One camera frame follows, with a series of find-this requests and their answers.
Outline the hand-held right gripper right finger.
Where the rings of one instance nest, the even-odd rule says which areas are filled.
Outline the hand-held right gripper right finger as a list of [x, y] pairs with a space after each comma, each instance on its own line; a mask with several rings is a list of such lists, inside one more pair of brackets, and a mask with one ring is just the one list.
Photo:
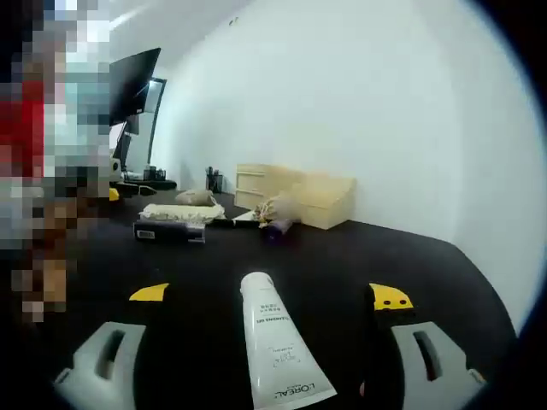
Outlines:
[[367, 406], [466, 406], [486, 384], [439, 326], [416, 319], [403, 291], [370, 283], [364, 303]]

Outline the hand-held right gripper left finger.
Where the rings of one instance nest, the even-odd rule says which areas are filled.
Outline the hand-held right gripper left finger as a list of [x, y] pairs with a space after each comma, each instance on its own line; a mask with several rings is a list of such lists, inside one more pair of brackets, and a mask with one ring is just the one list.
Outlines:
[[147, 325], [137, 304], [163, 302], [168, 283], [134, 291], [129, 297], [95, 301], [97, 326], [72, 354], [53, 386], [65, 401], [135, 401], [138, 354]]

